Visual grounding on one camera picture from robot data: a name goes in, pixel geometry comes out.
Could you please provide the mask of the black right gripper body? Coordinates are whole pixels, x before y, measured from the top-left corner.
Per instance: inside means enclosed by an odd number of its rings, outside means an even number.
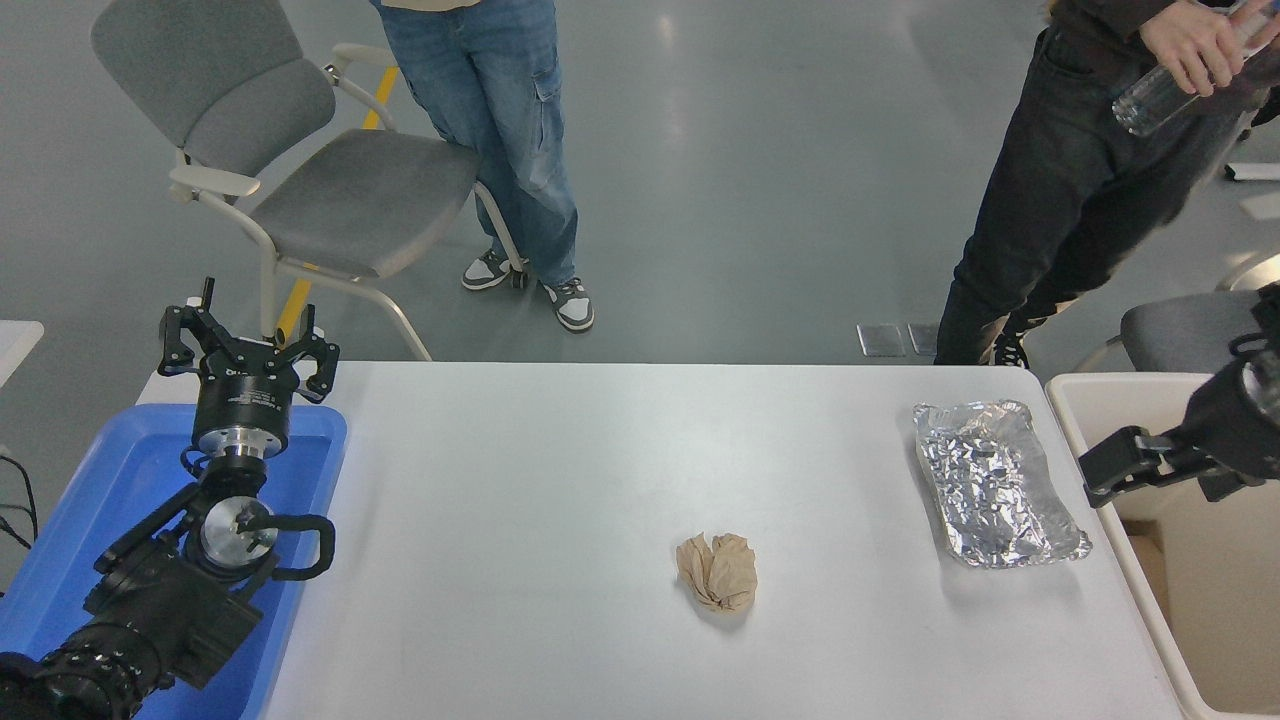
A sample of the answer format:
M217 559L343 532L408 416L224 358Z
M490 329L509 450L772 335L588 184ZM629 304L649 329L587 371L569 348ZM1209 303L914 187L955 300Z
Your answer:
M1258 365L1228 365L1187 405L1190 443L1226 468L1276 477L1276 380Z

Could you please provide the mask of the person's right hand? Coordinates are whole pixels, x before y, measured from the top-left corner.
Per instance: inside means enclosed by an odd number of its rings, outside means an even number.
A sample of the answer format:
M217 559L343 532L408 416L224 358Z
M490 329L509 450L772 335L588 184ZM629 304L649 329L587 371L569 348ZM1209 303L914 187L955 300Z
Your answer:
M1238 28L1253 14L1240 8L1226 15L1193 1L1175 1L1144 22L1138 35L1178 87L1208 97L1242 72L1245 50Z

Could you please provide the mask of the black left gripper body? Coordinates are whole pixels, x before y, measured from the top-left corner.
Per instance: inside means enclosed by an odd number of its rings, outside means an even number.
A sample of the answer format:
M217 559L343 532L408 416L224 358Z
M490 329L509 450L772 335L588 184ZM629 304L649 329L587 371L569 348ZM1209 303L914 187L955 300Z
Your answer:
M264 345L207 348L200 363L193 433L241 427L285 436L300 378L282 360L266 366L271 360L273 352Z

